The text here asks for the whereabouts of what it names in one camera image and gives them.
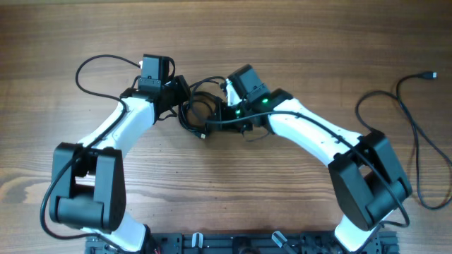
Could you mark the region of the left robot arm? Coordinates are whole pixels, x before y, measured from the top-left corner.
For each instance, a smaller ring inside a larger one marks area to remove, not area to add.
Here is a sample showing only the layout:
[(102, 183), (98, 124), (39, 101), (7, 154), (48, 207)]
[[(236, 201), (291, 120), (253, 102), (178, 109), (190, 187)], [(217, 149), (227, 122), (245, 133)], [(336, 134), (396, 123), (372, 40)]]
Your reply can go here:
[(126, 212), (123, 160), (138, 139), (189, 98), (183, 76), (126, 89), (117, 108), (90, 135), (77, 143), (60, 143), (53, 154), (52, 180), (44, 195), (40, 222), (46, 218), (80, 229), (80, 238), (100, 242), (111, 253), (155, 253), (147, 225)]

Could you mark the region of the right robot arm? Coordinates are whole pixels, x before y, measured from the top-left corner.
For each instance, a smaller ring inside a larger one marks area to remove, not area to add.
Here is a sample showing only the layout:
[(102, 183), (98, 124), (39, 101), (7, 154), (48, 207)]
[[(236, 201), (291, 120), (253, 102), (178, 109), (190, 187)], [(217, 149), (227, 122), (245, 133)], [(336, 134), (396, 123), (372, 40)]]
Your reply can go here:
[(389, 139), (379, 131), (361, 135), (336, 126), (309, 111), (284, 90), (239, 95), (228, 85), (223, 89), (226, 111), (220, 126), (252, 123), (291, 140), (328, 168), (343, 218), (333, 238), (343, 250), (356, 253), (383, 225), (394, 210), (412, 194)]

